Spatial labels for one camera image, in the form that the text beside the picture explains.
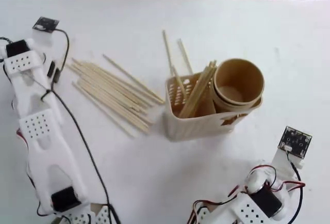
wire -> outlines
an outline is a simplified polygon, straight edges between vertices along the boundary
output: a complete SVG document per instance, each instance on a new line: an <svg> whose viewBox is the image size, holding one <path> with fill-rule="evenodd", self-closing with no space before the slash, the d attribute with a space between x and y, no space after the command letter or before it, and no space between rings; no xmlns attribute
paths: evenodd
<svg viewBox="0 0 330 224"><path fill-rule="evenodd" d="M71 224L71 221L69 218L67 218L65 215L62 215L62 219L66 219L68 221L69 224Z"/></svg>
<svg viewBox="0 0 330 224"><path fill-rule="evenodd" d="M39 213L40 205L41 205L41 203L40 203L40 201L39 201L39 205L38 205L38 208L37 208L37 215L40 216L40 217L48 216L48 215L43 215L43 214L40 214L40 213Z"/></svg>
<svg viewBox="0 0 330 224"><path fill-rule="evenodd" d="M0 40L5 40L5 41L7 41L9 44L12 43L12 41L11 41L9 38L7 38L7 37L0 37Z"/></svg>
<svg viewBox="0 0 330 224"><path fill-rule="evenodd" d="M109 201L109 195L108 195L108 190L107 190L107 188L106 188L106 186L105 186L105 183L104 183L104 181L103 181L103 179L102 179L102 176L101 176L101 174L100 174L100 172L99 172L99 170L98 170L98 168L97 168L97 165L96 165L96 163L95 163L94 157L93 157L93 155L92 155L92 153L91 153L91 151L90 151L90 148L89 148L89 146L88 146L88 144L87 144L87 142L86 142L86 140L85 140L84 135L82 134L82 131L81 131L81 129L80 129L80 126L79 126L79 124L78 124L76 118L74 117L74 115L72 114L72 112L70 111L70 109L68 108L68 106L65 104L65 102L63 101L63 99L57 94L57 92L55 92L55 91L53 91L53 90L47 90L46 93L49 93L49 92L52 92L52 93L56 96L56 98L61 102L61 104L63 105L63 107L67 110L67 112L68 112L69 115L71 116L73 122L75 123L75 125L76 125L76 127L77 127L77 129L78 129L78 131L79 131L79 134L80 134L80 136L81 136L81 139L82 139L83 143L85 144L86 150L87 150L87 152L88 152L88 154L89 154L89 157L90 157L90 159L91 159L91 162L92 162L92 164L93 164L93 167L94 167L94 169L95 169L95 171L96 171L96 174L97 174L97 176L98 176L98 178L99 178L99 180L100 180L100 182L101 182L101 184L102 184L102 187L103 187L104 193L105 193L105 195L106 195L106 200L107 200L107 207L108 207L108 214L109 214L109 221L110 221L110 224L112 224L112 220L111 220L111 212L112 212L112 214L113 214L113 217L114 217L116 223L117 223L117 224L120 224L121 222L120 222L120 220L119 220L119 217L118 217L116 211L114 210L114 207L112 206L112 204L110 204L110 201Z"/></svg>
<svg viewBox="0 0 330 224"><path fill-rule="evenodd" d="M291 167L292 169L294 170L295 174L297 175L297 178L299 181L301 181L301 178L300 178L300 175L299 175L299 172L296 168L296 166L293 164L293 162L289 159L289 153L288 151L286 151L287 153L287 158L288 158L288 161L290 162L291 164ZM292 224L294 222L294 220L297 218L299 212L300 212L300 209L301 209L301 205L303 203L303 188L300 187L300 196L299 196L299 204L298 204L298 207L297 207L297 210L295 211L295 214L294 216L291 218L291 220L288 222L288 224Z"/></svg>
<svg viewBox="0 0 330 224"><path fill-rule="evenodd" d="M46 54L45 53L42 53L43 54L43 64L45 64L45 62L46 62L46 59L47 59L47 56L46 56Z"/></svg>
<svg viewBox="0 0 330 224"><path fill-rule="evenodd" d="M204 204L209 204L209 205L213 205L213 206L220 206L220 205L224 205L226 203L229 203L229 202L233 201L236 197L237 197L237 195L235 195L234 197L232 197L231 199L229 199L228 201L225 201L225 202L212 202L212 201L209 201L209 200L197 200L197 201L195 201L192 205L192 214L190 215L188 223L190 222L191 219L193 219L195 217L196 218L196 224L198 224L198 220L197 220L198 213L196 211L196 205L198 203L202 202Z"/></svg>
<svg viewBox="0 0 330 224"><path fill-rule="evenodd" d="M7 73L7 71L6 71L5 64L3 64L2 69L4 70L4 73L5 73L6 77L8 78L8 80L9 80L10 83L11 83L11 79L9 78L8 73Z"/></svg>
<svg viewBox="0 0 330 224"><path fill-rule="evenodd" d="M67 57L68 57L68 53L69 53L69 48L70 48L70 40L69 40L69 36L65 32L65 30L63 30L63 29L55 29L55 30L64 33L65 37L67 38L67 50L65 52L64 60L63 60L63 63L62 63L61 69L60 69L60 71L62 72L63 69L64 69L64 65L65 65L65 63L67 61Z"/></svg>
<svg viewBox="0 0 330 224"><path fill-rule="evenodd" d="M7 37L0 37L0 40L5 40L5 41L7 41L9 44L12 43L12 41L11 41L9 38L7 38Z"/></svg>
<svg viewBox="0 0 330 224"><path fill-rule="evenodd" d="M279 188L277 188L277 189L271 189L271 190L273 192L278 192L278 191L280 191L283 188L283 186L285 184L296 184L296 185L298 185L298 186L296 186L294 188L300 188L300 187L305 187L306 186L306 184L303 183L303 182L287 180L287 181L283 181Z"/></svg>
<svg viewBox="0 0 330 224"><path fill-rule="evenodd" d="M277 173L276 173L276 168L275 168L275 167L273 167L273 166L271 166L271 165L259 165L259 166L253 167L253 168L251 169L249 175L251 175L252 172L253 172L255 169L263 168L263 167L270 167L270 168L272 168L272 169L274 170L275 177L274 177L274 180L273 180L272 184L269 186L269 187L271 188L271 187L275 184L275 182L276 182L276 178L277 178Z"/></svg>

pile of chopsticks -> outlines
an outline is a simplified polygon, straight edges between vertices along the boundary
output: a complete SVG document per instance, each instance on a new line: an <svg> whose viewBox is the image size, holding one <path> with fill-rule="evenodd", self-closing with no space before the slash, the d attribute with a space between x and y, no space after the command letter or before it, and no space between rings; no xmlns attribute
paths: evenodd
<svg viewBox="0 0 330 224"><path fill-rule="evenodd" d="M211 61L209 65L201 73L201 76L198 78L195 87L193 88L190 96L186 100L186 103L179 114L179 118L193 117L204 95L204 92L208 89L211 78L214 76L214 73L216 72L217 69L216 64L217 64L216 60Z"/></svg>
<svg viewBox="0 0 330 224"><path fill-rule="evenodd" d="M109 57L103 56L131 78L140 88L94 63L76 59L72 59L73 63L68 65L72 71L80 76L77 83L73 83L73 85L129 136L134 137L131 130L109 109L139 130L148 133L152 121L147 117L147 109L152 107L153 103L163 104L164 100Z"/></svg>

plastic basket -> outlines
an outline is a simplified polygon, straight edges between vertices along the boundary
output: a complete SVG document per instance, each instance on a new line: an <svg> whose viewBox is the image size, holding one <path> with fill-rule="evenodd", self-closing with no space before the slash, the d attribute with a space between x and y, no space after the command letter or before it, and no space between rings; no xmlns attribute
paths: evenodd
<svg viewBox="0 0 330 224"><path fill-rule="evenodd" d="M197 83L201 73L181 77L187 96ZM176 78L166 81L166 109L164 124L167 136L173 141L201 138L221 133L228 133L251 111L262 104L260 98L248 110L216 113L210 89L206 89L196 110L195 117L181 119L177 116L182 110L185 99Z"/></svg>

white tabletop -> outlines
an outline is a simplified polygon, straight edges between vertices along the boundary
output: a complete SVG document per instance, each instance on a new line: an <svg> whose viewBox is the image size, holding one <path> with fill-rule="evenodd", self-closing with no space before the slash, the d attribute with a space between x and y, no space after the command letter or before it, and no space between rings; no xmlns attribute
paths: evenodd
<svg viewBox="0 0 330 224"><path fill-rule="evenodd" d="M170 76L161 31L166 29L180 74L187 74L176 40L182 38L195 72L210 60L245 58L262 70L263 105L226 136L185 142L165 137L161 113L151 112L151 134L131 139L71 85L65 70L57 92L76 116L123 224L186 223L196 199L221 201L259 159L271 161L289 125L313 135L301 177L304 201L296 223L325 223L330 142L330 2L287 0L1 0L0 36L31 37L40 17L60 20L70 57L117 71L105 53L164 97ZM63 56L63 34L53 34L48 62ZM46 223L37 217L25 174L26 150L16 138L13 90L0 74L0 222ZM105 202L78 132L63 108L63 133L93 202ZM293 196L291 218L298 204Z"/></svg>

paper cup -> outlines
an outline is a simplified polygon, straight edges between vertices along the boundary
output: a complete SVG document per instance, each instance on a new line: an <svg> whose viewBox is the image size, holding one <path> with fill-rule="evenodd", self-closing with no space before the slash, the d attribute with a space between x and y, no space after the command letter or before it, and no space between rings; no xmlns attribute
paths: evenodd
<svg viewBox="0 0 330 224"><path fill-rule="evenodd" d="M213 99L213 102L215 105L214 107L215 107L217 113L222 113L222 112L227 112L227 111L243 111L243 110L248 110L253 106L253 103L248 104L248 105L233 105L233 104L227 103L226 101L221 99L219 97L219 95L217 94L217 92L215 90L215 86L213 84L213 80L211 81L211 85L210 85L210 94Z"/></svg>
<svg viewBox="0 0 330 224"><path fill-rule="evenodd" d="M218 97L229 106L253 106L260 99L265 83L261 71L250 61L229 59L214 74Z"/></svg>

